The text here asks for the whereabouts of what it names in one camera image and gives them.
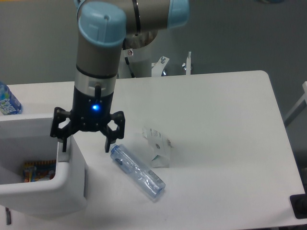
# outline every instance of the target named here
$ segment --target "snack package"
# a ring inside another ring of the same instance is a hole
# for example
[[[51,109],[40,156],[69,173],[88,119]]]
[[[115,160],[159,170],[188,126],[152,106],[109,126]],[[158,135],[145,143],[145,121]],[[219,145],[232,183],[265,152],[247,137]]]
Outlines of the snack package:
[[[56,160],[33,161],[24,164],[24,182],[48,181],[55,176]]]

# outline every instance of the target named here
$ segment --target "white table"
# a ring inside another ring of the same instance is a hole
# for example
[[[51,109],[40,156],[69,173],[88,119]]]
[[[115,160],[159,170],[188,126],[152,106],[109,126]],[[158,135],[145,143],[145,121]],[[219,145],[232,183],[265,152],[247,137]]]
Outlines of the white table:
[[[12,85],[24,113],[70,110],[73,82]],[[112,111],[123,110],[121,143],[141,155],[144,125],[175,147],[166,183],[153,203],[104,153],[100,133],[75,138],[89,165],[88,206],[59,217],[12,211],[0,228],[99,230],[238,230],[299,225],[289,196],[302,194],[293,153],[265,72],[118,80]]]

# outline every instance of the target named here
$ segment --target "gray wall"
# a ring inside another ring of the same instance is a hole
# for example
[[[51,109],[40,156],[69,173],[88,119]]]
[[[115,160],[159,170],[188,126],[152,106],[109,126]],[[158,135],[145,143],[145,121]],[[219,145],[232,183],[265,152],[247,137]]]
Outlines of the gray wall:
[[[158,34],[153,60],[165,55],[171,58],[168,72],[183,74],[180,66],[191,50],[195,74],[264,70],[284,116],[307,81],[306,24],[305,0],[191,0],[189,23]],[[8,84],[72,81],[76,29],[72,0],[0,2],[0,79]],[[306,115],[287,129],[300,162],[307,159]]]

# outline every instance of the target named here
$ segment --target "clear plastic bottle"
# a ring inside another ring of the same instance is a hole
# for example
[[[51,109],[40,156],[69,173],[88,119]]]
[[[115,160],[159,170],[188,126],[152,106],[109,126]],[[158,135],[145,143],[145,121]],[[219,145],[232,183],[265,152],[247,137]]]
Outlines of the clear plastic bottle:
[[[23,107],[9,87],[0,81],[0,111],[4,115],[21,114]]]
[[[157,198],[165,188],[165,183],[125,146],[115,145],[111,150],[111,158],[152,198]]]

